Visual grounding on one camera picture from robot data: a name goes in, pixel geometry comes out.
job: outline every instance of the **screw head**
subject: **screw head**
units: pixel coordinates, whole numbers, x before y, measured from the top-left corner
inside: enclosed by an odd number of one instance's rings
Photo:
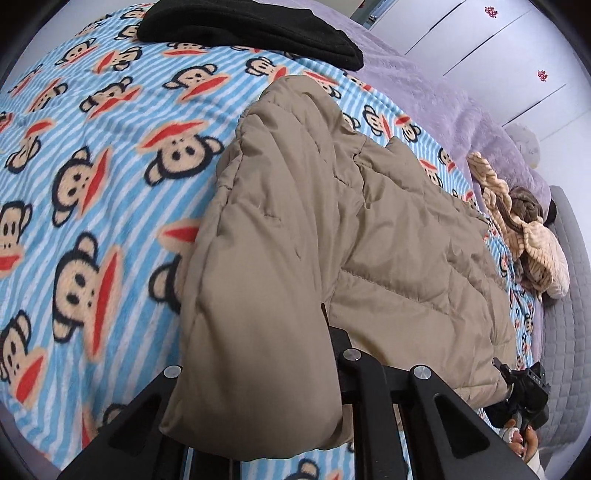
[[[177,378],[183,371],[178,365],[169,365],[164,369],[164,376],[166,378]]]
[[[424,365],[419,365],[413,369],[413,374],[415,377],[420,378],[421,380],[428,380],[431,378],[431,369],[429,367],[425,367]]]
[[[351,362],[356,362],[361,358],[361,352],[356,348],[347,348],[347,350],[343,352],[343,356]]]

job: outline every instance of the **quilted fabric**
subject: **quilted fabric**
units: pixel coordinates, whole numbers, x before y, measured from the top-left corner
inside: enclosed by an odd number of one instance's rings
[[[544,452],[579,436],[591,403],[591,268],[583,235],[564,191],[550,187],[558,215],[550,226],[569,263],[570,291],[544,297],[542,364],[550,383],[550,419],[538,432]]]

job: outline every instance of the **bed sheet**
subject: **bed sheet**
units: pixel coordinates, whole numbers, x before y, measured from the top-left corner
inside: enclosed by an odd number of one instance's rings
[[[179,362],[183,273],[216,160],[274,79],[310,76],[352,128],[382,145],[400,137],[435,183],[473,202],[445,150],[371,85],[280,52],[140,43],[148,7],[87,26],[0,96],[0,401],[59,468]],[[518,363],[531,364],[533,303],[492,224],[485,241],[506,281]],[[344,446],[243,474],[279,480],[315,466],[316,478],[352,478],[352,458]]]

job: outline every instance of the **black bracket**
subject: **black bracket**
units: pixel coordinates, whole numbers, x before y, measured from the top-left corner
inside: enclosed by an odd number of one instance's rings
[[[403,480],[392,404],[397,404],[415,480],[536,480],[457,394],[425,365],[410,372],[383,367],[351,347],[344,330],[330,327],[343,404],[353,405],[356,480]],[[181,368],[157,376],[58,480],[240,480],[240,462],[203,452],[160,433],[158,425]]]

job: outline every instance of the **lavender fluffy blanket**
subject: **lavender fluffy blanket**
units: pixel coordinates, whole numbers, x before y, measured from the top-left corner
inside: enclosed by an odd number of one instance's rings
[[[526,187],[536,196],[544,214],[547,213],[550,188],[546,181],[526,165],[502,127],[466,92],[444,78],[427,78],[413,62],[361,25],[325,5],[313,0],[262,2],[309,8],[317,17],[343,30],[363,51],[365,66],[355,76],[388,95],[424,127],[450,153],[467,179],[470,179],[470,170],[466,154],[479,151],[509,188]]]

